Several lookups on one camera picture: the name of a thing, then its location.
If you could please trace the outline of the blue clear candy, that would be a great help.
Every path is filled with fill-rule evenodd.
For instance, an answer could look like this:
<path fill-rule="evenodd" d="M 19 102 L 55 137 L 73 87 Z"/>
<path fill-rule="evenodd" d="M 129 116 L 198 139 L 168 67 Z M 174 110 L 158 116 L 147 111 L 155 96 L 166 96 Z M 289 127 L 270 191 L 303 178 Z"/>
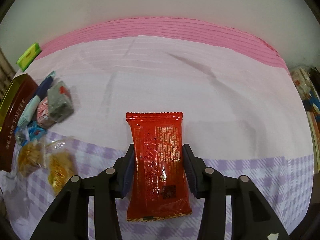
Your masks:
<path fill-rule="evenodd" d="M 25 128 L 16 127 L 14 136 L 17 144 L 24 146 L 35 139 L 40 140 L 46 133 L 46 129 L 40 127 L 36 121 L 32 121 Z"/>

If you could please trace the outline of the pink wrapped candy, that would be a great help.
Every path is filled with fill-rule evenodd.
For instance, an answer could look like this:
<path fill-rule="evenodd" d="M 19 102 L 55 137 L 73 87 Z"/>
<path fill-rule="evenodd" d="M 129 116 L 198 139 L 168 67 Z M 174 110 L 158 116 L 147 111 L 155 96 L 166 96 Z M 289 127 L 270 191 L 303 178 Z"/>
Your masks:
<path fill-rule="evenodd" d="M 37 107 L 36 121 L 37 124 L 44 129 L 49 129 L 55 124 L 55 121 L 49 115 L 48 97 L 45 97 L 39 103 Z"/>

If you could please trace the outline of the clear fried twist snack bag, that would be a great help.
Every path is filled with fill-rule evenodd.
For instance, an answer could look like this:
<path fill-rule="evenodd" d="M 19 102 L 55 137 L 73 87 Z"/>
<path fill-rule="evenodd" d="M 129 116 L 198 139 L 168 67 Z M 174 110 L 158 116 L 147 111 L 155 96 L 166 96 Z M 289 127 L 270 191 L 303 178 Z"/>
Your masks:
<path fill-rule="evenodd" d="M 17 159 L 18 172 L 23 178 L 27 178 L 33 172 L 44 167 L 44 143 L 34 139 L 25 144 Z"/>

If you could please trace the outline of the dark red toffee tin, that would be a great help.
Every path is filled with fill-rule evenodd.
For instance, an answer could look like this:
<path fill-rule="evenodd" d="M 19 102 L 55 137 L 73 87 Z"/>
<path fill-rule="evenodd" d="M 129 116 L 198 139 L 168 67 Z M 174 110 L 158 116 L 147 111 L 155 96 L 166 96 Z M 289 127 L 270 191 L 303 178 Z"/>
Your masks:
<path fill-rule="evenodd" d="M 15 148 L 14 131 L 26 105 L 38 85 L 28 75 L 15 77 L 1 101 L 0 166 L 2 171 L 10 172 Z"/>

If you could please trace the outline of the navy and mint snack packet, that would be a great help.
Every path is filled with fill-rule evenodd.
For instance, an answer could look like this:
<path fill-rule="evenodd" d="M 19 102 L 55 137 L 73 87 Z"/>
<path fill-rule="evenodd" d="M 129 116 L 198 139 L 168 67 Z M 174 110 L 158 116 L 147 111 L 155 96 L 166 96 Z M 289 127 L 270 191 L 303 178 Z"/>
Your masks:
<path fill-rule="evenodd" d="M 52 71 L 38 86 L 36 92 L 34 93 L 29 103 L 26 105 L 18 121 L 18 128 L 25 128 L 30 123 L 33 115 L 37 110 L 39 103 L 47 96 L 47 91 L 51 87 L 55 76 L 56 72 Z"/>

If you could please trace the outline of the cluttered items at right edge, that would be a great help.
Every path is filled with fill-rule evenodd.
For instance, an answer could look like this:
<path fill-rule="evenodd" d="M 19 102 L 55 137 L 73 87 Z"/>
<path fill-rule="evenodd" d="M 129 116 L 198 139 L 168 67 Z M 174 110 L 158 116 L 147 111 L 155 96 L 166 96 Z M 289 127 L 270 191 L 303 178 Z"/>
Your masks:
<path fill-rule="evenodd" d="M 314 173 L 319 173 L 319 70 L 298 67 L 290 71 L 306 110 L 313 142 Z"/>

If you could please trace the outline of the grey sesame cake block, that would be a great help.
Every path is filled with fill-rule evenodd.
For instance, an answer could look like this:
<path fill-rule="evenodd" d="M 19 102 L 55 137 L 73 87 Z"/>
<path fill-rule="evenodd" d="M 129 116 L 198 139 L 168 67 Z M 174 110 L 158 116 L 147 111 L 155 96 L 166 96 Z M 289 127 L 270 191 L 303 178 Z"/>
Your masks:
<path fill-rule="evenodd" d="M 63 81 L 48 89 L 48 112 L 55 122 L 62 122 L 74 113 L 71 93 Z"/>

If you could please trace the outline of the red foil snack packet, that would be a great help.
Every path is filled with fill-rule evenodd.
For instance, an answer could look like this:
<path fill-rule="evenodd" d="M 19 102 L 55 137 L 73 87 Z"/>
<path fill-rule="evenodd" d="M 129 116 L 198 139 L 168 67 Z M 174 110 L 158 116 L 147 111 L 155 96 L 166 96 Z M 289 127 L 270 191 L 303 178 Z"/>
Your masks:
<path fill-rule="evenodd" d="M 135 148 L 128 221 L 153 221 L 192 213 L 183 167 L 181 112 L 127 113 Z"/>

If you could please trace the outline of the green tissue pack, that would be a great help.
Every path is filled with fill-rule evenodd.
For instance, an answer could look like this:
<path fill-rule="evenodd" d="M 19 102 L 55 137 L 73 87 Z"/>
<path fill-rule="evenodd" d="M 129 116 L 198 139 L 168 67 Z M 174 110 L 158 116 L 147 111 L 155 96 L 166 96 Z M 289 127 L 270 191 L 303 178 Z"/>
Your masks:
<path fill-rule="evenodd" d="M 37 42 L 33 43 L 16 62 L 20 70 L 24 72 L 41 53 L 41 51 L 40 45 Z"/>

